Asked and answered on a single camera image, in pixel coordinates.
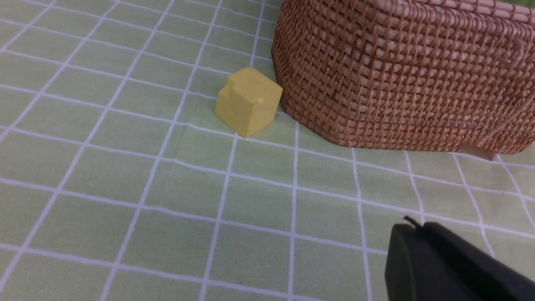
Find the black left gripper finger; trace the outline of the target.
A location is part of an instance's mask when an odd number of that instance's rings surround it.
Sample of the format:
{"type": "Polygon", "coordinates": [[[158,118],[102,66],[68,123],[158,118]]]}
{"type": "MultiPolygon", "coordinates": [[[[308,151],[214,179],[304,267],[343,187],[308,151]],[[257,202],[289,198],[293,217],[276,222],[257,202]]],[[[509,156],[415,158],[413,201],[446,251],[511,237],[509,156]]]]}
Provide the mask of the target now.
{"type": "Polygon", "coordinates": [[[532,280],[436,222],[393,225],[385,267],[390,301],[533,301],[532,280]]]}

